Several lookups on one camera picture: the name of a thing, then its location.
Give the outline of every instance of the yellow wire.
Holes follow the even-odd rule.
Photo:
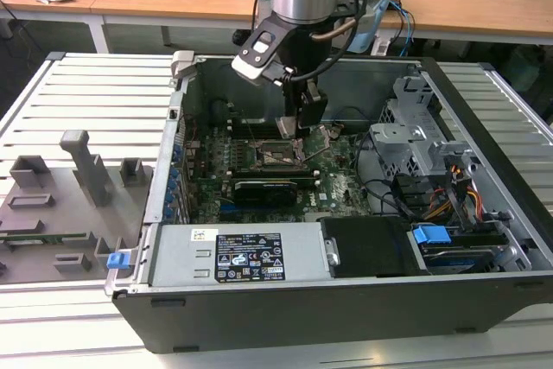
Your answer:
[[[444,210],[448,209],[449,207],[451,207],[451,202],[448,200],[444,205],[442,205],[441,207],[436,209],[434,212],[428,214],[424,219],[434,218],[436,215],[439,215],[440,213],[442,213]]]

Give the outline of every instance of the metal grating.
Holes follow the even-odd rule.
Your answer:
[[[41,155],[51,168],[73,166],[58,145],[65,130],[88,130],[90,151],[106,166],[141,157],[154,167],[173,91],[170,64],[170,56],[124,54],[46,61],[1,124],[0,203],[19,155]]]
[[[495,73],[479,64],[442,63],[443,72],[553,214],[553,131]],[[442,118],[458,140],[464,137],[453,119]]]

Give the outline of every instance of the blue clip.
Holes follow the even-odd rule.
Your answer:
[[[413,230],[413,235],[418,244],[449,244],[451,237],[445,226],[420,225]]]
[[[128,252],[113,252],[107,258],[108,270],[128,270],[130,268],[130,254]]]

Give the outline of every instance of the power supply label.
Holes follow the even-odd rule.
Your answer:
[[[280,233],[217,235],[215,279],[219,283],[284,280]]]

